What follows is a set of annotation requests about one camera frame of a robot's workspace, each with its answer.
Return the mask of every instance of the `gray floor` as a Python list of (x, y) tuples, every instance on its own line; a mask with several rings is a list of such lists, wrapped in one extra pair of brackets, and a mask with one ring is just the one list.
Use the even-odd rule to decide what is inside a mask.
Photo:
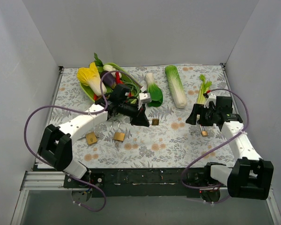
[[(100, 207), (103, 199), (90, 199)], [(274, 224), (266, 201), (229, 198), (211, 206), (181, 196), (109, 197), (94, 213), (73, 204), (71, 191), (30, 191), (22, 225), (269, 225)]]

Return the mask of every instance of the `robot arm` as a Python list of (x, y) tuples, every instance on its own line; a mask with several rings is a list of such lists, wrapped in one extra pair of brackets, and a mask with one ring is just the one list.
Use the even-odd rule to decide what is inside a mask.
[[(216, 124), (226, 139), (230, 139), (244, 128), (238, 114), (232, 113), (232, 98), (205, 95), (205, 105), (195, 104), (187, 123), (202, 126)], [(265, 161), (253, 148), (246, 133), (232, 140), (230, 148), (236, 163), (233, 168), (219, 163), (205, 166), (205, 177), (210, 183), (216, 180), (226, 185), (232, 197), (266, 199), (270, 190), (274, 167)]]
[[(130, 104), (127, 96), (130, 88), (118, 84), (109, 95), (108, 107), (98, 114), (80, 115), (58, 127), (53, 124), (45, 128), (38, 154), (57, 171), (64, 171), (79, 179), (88, 180), (87, 167), (73, 158), (72, 145), (95, 125), (107, 121), (118, 113), (129, 116), (131, 125), (149, 127), (145, 115), (145, 103), (151, 102), (149, 93), (140, 93), (138, 104)], [(86, 113), (104, 109), (103, 99), (96, 101)]]

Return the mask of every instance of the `purple eggplant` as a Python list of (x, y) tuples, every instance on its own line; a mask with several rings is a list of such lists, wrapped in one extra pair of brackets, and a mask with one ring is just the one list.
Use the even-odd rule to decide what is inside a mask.
[[(100, 77), (102, 78), (104, 74), (106, 74), (108, 71), (104, 70), (101, 74)], [(112, 89), (114, 89), (117, 85), (116, 83), (116, 79), (113, 77), (113, 75), (111, 73), (109, 73), (108, 75), (106, 75), (103, 79), (103, 83), (105, 85), (107, 85), (108, 87), (111, 87)]]

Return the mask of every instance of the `wall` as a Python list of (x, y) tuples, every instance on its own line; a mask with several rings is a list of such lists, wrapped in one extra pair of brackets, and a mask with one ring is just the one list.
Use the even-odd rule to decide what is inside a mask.
[[(21, 0), (0, 0), (0, 225), (10, 223), (25, 170), (34, 158), (24, 123), (50, 102), (58, 67)], [(37, 149), (46, 111), (33, 118), (29, 143)]]
[(259, 1), (229, 57), (227, 74), (250, 111), (253, 145), (274, 165), (281, 212), (281, 0)]
[(23, 0), (58, 65), (226, 62), (258, 0)]

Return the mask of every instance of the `tabletop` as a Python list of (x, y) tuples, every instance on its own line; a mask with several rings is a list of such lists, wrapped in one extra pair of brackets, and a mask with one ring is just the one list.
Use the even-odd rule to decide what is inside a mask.
[[(212, 81), (210, 89), (228, 88), (221, 66), (177, 66), (186, 97), (187, 106), (178, 109), (170, 94), (168, 81), (164, 73), (166, 66), (125, 67), (140, 84), (147, 86), (146, 73), (154, 74), (156, 84), (163, 92), (163, 104), (147, 107), (148, 119), (159, 118), (159, 126), (138, 127), (129, 123), (129, 118), (118, 115), (95, 127), (97, 143), (88, 145), (85, 138), (73, 144), (73, 157), (89, 168), (173, 168), (186, 167), (197, 157), (225, 141), (217, 127), (207, 127), (208, 136), (202, 137), (199, 125), (185, 123), (196, 103), (201, 85), (200, 74)], [(62, 74), (55, 105), (85, 111), (93, 103), (80, 87), (77, 80), (78, 68), (65, 68)], [(229, 96), (218, 91), (216, 95)], [(50, 123), (57, 126), (66, 123), (79, 114), (53, 109)], [(113, 120), (119, 120), (119, 131), (125, 133), (123, 142), (113, 140), (115, 129), (109, 131)], [(205, 156), (194, 167), (203, 167), (207, 162), (220, 162), (227, 166), (234, 165), (234, 157), (228, 145)], [(50, 168), (41, 162), (38, 168)]]

